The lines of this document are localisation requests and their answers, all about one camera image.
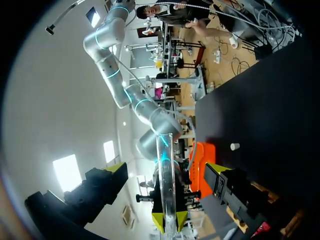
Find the robotic arm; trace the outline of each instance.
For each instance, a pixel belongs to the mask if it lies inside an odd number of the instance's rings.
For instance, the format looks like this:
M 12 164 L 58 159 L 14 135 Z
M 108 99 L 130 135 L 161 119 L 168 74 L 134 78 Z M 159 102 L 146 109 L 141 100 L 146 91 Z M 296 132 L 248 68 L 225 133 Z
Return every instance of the robotic arm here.
M 138 141 L 137 150 L 146 159 L 157 158 L 156 137 L 158 134 L 173 134 L 177 140 L 183 132 L 179 122 L 161 110 L 142 94 L 137 84 L 123 87 L 122 75 L 115 56 L 109 47 L 121 44 L 125 38 L 125 23 L 129 13 L 135 8 L 134 0 L 117 0 L 104 20 L 103 26 L 83 40 L 83 47 L 98 67 L 112 97 L 119 108 L 132 104 L 137 117 L 150 126 Z

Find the desk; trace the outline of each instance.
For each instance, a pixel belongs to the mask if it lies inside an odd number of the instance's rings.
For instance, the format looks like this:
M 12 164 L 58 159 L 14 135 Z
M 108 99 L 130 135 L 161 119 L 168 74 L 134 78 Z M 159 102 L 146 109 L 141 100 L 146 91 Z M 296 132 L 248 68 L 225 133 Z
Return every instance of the desk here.
M 217 164 L 309 203 L 320 189 L 313 147 L 319 60 L 307 46 L 297 39 L 207 94 L 195 105 L 195 119 L 198 141 L 216 145 Z M 240 149 L 231 151 L 231 143 Z

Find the red object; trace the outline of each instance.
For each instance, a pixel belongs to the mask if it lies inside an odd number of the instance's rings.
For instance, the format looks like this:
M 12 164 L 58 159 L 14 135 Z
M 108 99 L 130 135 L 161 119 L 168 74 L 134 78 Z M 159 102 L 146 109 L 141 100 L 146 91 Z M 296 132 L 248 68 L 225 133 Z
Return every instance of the red object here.
M 255 233 L 252 235 L 252 237 L 254 237 L 255 235 L 260 234 L 262 232 L 268 232 L 269 229 L 270 229 L 270 225 L 264 221 L 261 224 L 261 226 L 255 231 Z

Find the ceiling vent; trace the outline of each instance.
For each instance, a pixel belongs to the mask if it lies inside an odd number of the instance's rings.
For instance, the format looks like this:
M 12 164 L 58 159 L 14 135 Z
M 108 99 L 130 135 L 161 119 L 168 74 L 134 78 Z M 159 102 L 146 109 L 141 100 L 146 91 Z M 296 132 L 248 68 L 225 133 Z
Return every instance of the ceiling vent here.
M 135 214 L 129 205 L 126 205 L 122 211 L 122 220 L 124 224 L 129 228 L 133 229 L 135 226 Z

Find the transparent tube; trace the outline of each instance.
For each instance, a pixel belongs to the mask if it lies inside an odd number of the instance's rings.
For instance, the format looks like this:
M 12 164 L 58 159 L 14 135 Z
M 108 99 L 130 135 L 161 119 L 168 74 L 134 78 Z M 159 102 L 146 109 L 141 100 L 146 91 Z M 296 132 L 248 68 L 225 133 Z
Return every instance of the transparent tube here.
M 164 215 L 164 232 L 173 238 L 177 232 L 176 181 L 173 150 L 173 134 L 159 134 L 156 138 L 159 166 L 159 183 Z

